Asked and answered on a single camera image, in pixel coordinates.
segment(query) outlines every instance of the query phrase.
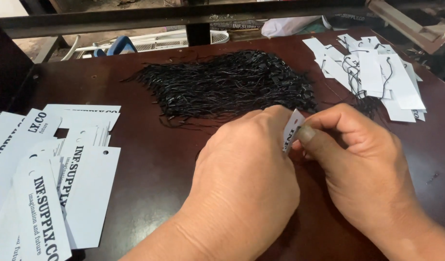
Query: stack of tags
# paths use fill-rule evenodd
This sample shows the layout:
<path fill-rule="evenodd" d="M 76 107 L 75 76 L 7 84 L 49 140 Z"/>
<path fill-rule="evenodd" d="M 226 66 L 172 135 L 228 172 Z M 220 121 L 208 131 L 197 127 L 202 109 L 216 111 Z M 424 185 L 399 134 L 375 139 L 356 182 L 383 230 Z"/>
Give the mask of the stack of tags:
<path fill-rule="evenodd" d="M 375 36 L 358 41 L 348 34 L 338 38 L 348 55 L 333 45 L 324 46 L 316 38 L 303 40 L 326 78 L 336 79 L 359 98 L 364 98 L 364 93 L 380 98 L 390 120 L 425 121 L 427 111 L 417 86 L 422 79 L 411 63 L 403 61 L 390 45 L 381 44 Z"/>
<path fill-rule="evenodd" d="M 98 247 L 120 148 L 121 106 L 49 104 L 0 113 L 0 261 L 64 261 Z M 69 129 L 67 137 L 53 135 Z"/>

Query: dark brown tabletop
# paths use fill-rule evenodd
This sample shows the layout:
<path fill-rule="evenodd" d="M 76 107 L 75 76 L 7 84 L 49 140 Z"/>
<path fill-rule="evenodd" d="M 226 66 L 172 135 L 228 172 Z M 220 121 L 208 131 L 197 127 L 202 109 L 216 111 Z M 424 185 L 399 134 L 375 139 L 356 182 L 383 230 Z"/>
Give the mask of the dark brown tabletop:
<path fill-rule="evenodd" d="M 308 71 L 320 109 L 340 101 L 348 91 L 334 79 L 325 79 L 312 51 L 302 40 L 317 37 L 324 45 L 337 44 L 327 32 L 231 42 L 207 46 L 124 54 L 101 58 L 44 63 L 30 106 L 48 103 L 121 105 L 110 146 L 121 147 L 116 177 L 104 221 L 100 247 L 85 251 L 85 260 L 115 261 L 179 210 L 192 182 L 195 157 L 209 135 L 201 131 L 170 129 L 158 121 L 160 108 L 140 84 L 120 83 L 142 68 L 141 63 L 190 61 L 195 57 L 242 49 L 273 52 L 296 71 Z M 354 38 L 376 35 L 369 29 L 346 31 Z M 403 142 L 417 196 L 429 216 L 445 227 L 445 83 L 415 65 L 427 107 L 426 122 L 391 122 L 390 131 Z M 379 117 L 376 121 L 382 124 Z M 315 163 L 298 167 L 301 203 L 281 237 L 260 260 L 376 261 L 382 253 L 337 211 L 327 193 L 324 173 Z"/>

